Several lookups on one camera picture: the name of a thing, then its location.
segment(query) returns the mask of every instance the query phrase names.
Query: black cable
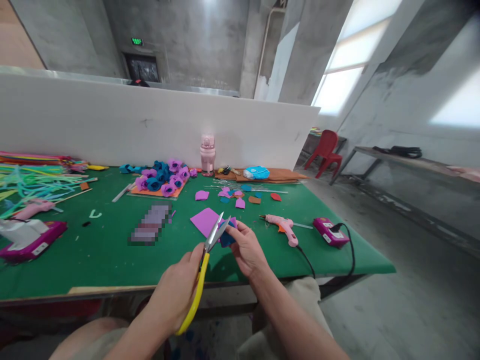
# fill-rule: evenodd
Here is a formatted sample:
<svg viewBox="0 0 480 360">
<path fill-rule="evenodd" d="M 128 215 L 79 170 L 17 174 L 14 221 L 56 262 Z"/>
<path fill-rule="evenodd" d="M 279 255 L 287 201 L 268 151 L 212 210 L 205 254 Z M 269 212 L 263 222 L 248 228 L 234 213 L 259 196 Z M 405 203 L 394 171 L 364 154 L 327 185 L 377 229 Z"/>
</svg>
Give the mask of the black cable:
<svg viewBox="0 0 480 360">
<path fill-rule="evenodd" d="M 302 248 L 300 247 L 300 245 L 297 245 L 296 248 L 298 250 L 300 250 L 300 252 L 303 254 L 303 256 L 305 257 L 306 261 L 308 262 L 308 265 L 310 265 L 310 269 L 311 269 L 311 274 L 313 276 L 313 278 L 315 279 L 316 276 L 315 276 L 315 270 L 314 270 L 314 267 L 312 266 L 312 263 L 310 262 L 309 258 L 307 257 L 307 254 L 304 253 L 304 251 L 302 250 Z"/>
<path fill-rule="evenodd" d="M 11 221 L 12 221 L 12 220 L 16 220 L 16 221 L 20 221 L 20 222 L 24 222 L 24 223 L 28 223 L 28 222 L 30 221 L 30 220 L 17 219 L 17 218 L 15 218 L 15 217 L 10 217 L 10 218 L 8 218 L 8 219 L 6 219 L 6 220 L 11 220 Z"/>
<path fill-rule="evenodd" d="M 338 233 L 340 228 L 344 226 L 345 229 L 346 229 L 346 232 L 348 233 L 348 238 L 350 239 L 349 243 L 350 243 L 350 247 L 351 247 L 351 269 L 350 271 L 348 272 L 348 274 L 344 277 L 342 277 L 340 279 L 339 282 L 335 283 L 335 284 L 332 284 L 329 282 L 323 284 L 323 285 L 320 285 L 320 288 L 323 288 L 323 287 L 329 287 L 329 286 L 339 286 L 341 284 L 343 284 L 344 282 L 346 282 L 351 276 L 352 274 L 354 273 L 355 271 L 355 250 L 354 250 L 354 242 L 352 240 L 352 236 L 350 235 L 350 230 L 349 228 L 347 227 L 347 225 L 345 225 L 343 222 L 339 222 L 338 224 L 336 224 L 334 227 L 331 227 L 330 228 L 330 231 L 332 233 Z"/>
</svg>

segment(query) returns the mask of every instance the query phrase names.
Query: yellow scissors handle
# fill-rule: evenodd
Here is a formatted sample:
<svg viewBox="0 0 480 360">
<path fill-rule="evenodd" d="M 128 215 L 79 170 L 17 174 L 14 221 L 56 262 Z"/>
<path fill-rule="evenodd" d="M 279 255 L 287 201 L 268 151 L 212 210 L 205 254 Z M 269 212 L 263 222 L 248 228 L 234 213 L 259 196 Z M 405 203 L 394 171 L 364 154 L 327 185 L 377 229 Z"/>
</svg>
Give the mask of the yellow scissors handle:
<svg viewBox="0 0 480 360">
<path fill-rule="evenodd" d="M 190 310 L 188 311 L 185 320 L 183 320 L 180 329 L 178 329 L 178 331 L 175 333 L 175 335 L 177 336 L 182 335 L 184 332 L 187 331 L 190 324 L 194 320 L 195 314 L 197 313 L 200 304 L 200 298 L 202 297 L 202 293 L 204 292 L 205 273 L 207 272 L 207 265 L 209 264 L 209 259 L 210 254 L 206 252 L 205 256 L 203 257 L 203 262 L 201 264 L 201 270 L 198 273 L 198 283 L 196 286 L 196 294 L 193 298 L 193 303 L 191 304 Z"/>
</svg>

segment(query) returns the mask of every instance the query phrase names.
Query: scissor blade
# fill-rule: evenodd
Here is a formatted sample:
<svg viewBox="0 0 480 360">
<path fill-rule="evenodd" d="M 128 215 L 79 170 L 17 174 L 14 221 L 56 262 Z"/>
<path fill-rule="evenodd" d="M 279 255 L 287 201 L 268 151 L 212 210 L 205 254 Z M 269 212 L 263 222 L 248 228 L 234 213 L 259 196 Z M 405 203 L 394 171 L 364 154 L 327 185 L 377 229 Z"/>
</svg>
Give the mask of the scissor blade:
<svg viewBox="0 0 480 360">
<path fill-rule="evenodd" d="M 219 229 L 219 223 L 222 221 L 223 216 L 224 216 L 224 212 L 222 212 L 218 217 L 218 220 L 215 221 L 215 224 L 213 224 L 213 227 L 211 228 L 210 235 L 206 238 L 205 249 L 207 251 L 208 249 L 210 249 L 210 247 L 212 246 L 212 243 L 214 242 L 215 236 Z"/>
<path fill-rule="evenodd" d="M 225 229 L 227 228 L 227 225 L 229 224 L 231 217 L 232 216 L 229 216 L 228 219 L 225 220 L 225 222 L 220 226 L 220 228 L 218 229 L 218 231 L 215 234 L 215 237 L 213 238 L 213 244 L 215 244 L 218 241 L 218 239 L 220 239 L 222 234 L 225 232 Z"/>
</svg>

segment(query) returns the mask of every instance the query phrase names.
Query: scissors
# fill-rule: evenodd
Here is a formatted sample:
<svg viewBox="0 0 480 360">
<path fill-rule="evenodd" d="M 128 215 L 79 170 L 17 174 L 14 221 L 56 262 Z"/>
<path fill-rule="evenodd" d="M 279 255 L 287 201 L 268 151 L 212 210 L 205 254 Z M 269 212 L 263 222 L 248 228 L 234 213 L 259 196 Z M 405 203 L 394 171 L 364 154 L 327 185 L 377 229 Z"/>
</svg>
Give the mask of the scissors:
<svg viewBox="0 0 480 360">
<path fill-rule="evenodd" d="M 190 310 L 188 311 L 188 314 L 186 315 L 185 320 L 183 320 L 183 323 L 181 324 L 180 329 L 175 333 L 175 335 L 177 336 L 187 331 L 190 324 L 194 320 L 195 314 L 197 313 L 197 309 L 199 308 L 200 298 L 202 297 L 202 293 L 204 291 L 205 273 L 207 272 L 207 265 L 209 264 L 210 251 L 213 249 L 217 241 L 220 239 L 220 236 L 222 236 L 225 229 L 227 228 L 227 225 L 230 222 L 231 216 L 229 216 L 228 219 L 219 228 L 219 224 L 222 221 L 223 216 L 224 216 L 224 213 L 222 212 L 218 217 L 218 220 L 215 221 L 215 224 L 213 225 L 210 231 L 210 235 L 206 238 L 205 245 L 203 246 L 203 254 L 201 256 L 201 261 L 200 261 L 200 270 L 196 278 L 197 280 L 196 294 L 195 294 L 195 297 L 193 298 L 193 303 L 191 304 Z"/>
</svg>

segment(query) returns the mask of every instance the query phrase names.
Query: white partition board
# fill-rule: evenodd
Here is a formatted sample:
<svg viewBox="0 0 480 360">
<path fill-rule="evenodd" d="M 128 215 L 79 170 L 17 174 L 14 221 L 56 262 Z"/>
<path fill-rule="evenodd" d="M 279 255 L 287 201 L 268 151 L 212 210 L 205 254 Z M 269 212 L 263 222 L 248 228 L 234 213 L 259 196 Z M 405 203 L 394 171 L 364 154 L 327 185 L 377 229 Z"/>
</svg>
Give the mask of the white partition board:
<svg viewBox="0 0 480 360">
<path fill-rule="evenodd" d="M 293 169 L 319 108 L 193 92 L 0 74 L 0 150 L 92 164 L 198 167 L 203 133 L 215 165 Z"/>
</svg>

